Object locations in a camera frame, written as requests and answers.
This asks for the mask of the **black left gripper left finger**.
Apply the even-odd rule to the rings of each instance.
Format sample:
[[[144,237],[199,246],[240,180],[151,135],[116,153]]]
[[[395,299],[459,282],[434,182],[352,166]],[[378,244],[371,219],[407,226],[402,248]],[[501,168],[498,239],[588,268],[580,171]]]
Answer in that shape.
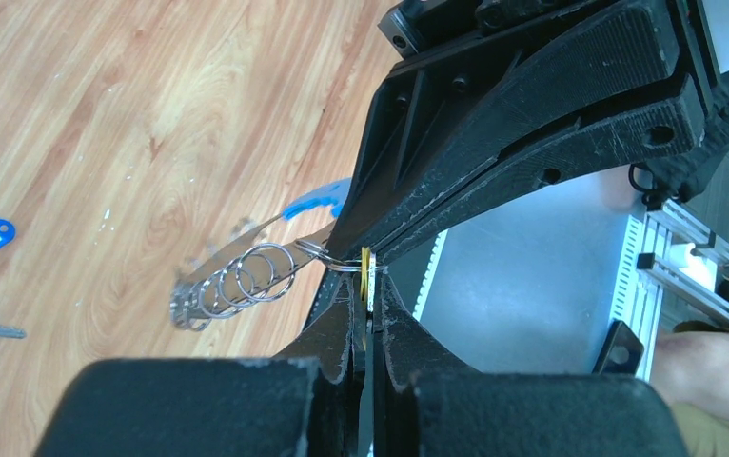
[[[66,388],[39,456],[351,456],[355,374],[349,274],[325,312],[269,358],[107,359]]]

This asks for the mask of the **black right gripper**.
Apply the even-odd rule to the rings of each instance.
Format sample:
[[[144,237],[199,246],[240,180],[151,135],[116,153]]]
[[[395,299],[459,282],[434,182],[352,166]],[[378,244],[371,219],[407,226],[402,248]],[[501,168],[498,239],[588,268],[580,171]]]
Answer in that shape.
[[[378,28],[405,60],[373,96],[330,254],[368,247],[390,262],[543,187],[680,158],[714,139],[714,117],[686,76],[674,14],[717,83],[701,1],[390,8]]]

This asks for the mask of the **key with yellow tag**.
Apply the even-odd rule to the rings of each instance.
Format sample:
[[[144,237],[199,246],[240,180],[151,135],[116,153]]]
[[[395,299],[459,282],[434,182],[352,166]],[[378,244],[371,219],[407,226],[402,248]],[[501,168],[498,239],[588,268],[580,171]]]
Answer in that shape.
[[[370,247],[361,249],[361,301],[365,308],[365,378],[364,390],[360,407],[360,425],[364,427],[361,432],[364,438],[364,456],[375,455],[375,290],[377,279],[376,255]]]

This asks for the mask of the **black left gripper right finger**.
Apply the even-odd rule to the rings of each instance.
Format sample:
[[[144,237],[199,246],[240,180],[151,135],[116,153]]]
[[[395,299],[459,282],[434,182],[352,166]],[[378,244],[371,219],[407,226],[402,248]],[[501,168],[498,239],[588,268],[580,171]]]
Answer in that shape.
[[[683,456],[670,408],[630,375],[482,373],[373,284],[378,456]]]

